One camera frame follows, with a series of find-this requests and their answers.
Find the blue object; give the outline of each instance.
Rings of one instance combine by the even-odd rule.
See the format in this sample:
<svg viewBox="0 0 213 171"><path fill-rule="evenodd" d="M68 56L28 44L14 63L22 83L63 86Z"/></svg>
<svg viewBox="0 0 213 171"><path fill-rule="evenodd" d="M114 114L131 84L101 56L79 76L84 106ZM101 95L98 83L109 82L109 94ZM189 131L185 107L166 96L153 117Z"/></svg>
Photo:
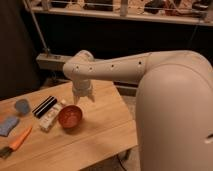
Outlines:
<svg viewBox="0 0 213 171"><path fill-rule="evenodd" d="M7 137L10 131L19 123L19 118L16 116L8 116L0 123L0 136Z"/></svg>
<svg viewBox="0 0 213 171"><path fill-rule="evenodd" d="M20 99L15 103L15 108L21 114L28 114L30 112L30 106L26 99Z"/></svg>

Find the black curtain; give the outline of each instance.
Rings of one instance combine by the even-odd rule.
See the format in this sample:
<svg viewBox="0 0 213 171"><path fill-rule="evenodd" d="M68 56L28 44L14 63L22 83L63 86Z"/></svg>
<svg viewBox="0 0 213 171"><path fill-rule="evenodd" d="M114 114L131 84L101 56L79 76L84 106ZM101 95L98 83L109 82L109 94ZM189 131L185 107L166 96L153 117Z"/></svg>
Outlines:
<svg viewBox="0 0 213 171"><path fill-rule="evenodd" d="M0 99L37 90L41 82L21 10L21 0L0 0Z"/></svg>

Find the red bowl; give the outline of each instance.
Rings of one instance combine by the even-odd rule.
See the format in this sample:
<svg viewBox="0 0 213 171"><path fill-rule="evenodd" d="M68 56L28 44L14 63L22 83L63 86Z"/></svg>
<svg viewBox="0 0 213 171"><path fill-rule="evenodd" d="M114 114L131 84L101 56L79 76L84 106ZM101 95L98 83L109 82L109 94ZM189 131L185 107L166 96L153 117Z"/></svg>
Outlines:
<svg viewBox="0 0 213 171"><path fill-rule="evenodd" d="M58 114L58 122L63 128L73 128L82 120L82 110L75 105L63 108Z"/></svg>

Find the orange object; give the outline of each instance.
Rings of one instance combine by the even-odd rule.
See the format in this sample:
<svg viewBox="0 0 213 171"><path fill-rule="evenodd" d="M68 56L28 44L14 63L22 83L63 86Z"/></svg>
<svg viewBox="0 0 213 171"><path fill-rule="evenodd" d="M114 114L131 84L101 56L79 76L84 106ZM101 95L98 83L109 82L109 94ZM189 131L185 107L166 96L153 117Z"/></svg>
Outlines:
<svg viewBox="0 0 213 171"><path fill-rule="evenodd" d="M9 146L0 149L0 157L7 158L13 151L16 151L30 134L33 126L28 127L18 138L16 138Z"/></svg>
<svg viewBox="0 0 213 171"><path fill-rule="evenodd" d="M9 147L13 149L13 151L17 150L21 144L24 142L24 140L27 138L27 136L30 134L33 126L30 126L27 128L15 141L13 141Z"/></svg>
<svg viewBox="0 0 213 171"><path fill-rule="evenodd" d="M76 105L63 108L58 114L58 122L63 128L73 128L82 120L82 110Z"/></svg>

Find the blue sponge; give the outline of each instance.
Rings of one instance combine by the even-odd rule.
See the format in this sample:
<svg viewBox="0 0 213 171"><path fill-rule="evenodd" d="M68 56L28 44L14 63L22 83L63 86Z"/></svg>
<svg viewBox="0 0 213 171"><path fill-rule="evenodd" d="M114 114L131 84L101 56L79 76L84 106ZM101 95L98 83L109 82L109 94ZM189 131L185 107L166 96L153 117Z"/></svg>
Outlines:
<svg viewBox="0 0 213 171"><path fill-rule="evenodd" d="M8 116L4 122L0 123L0 136L7 137L10 131L19 123L16 116Z"/></svg>

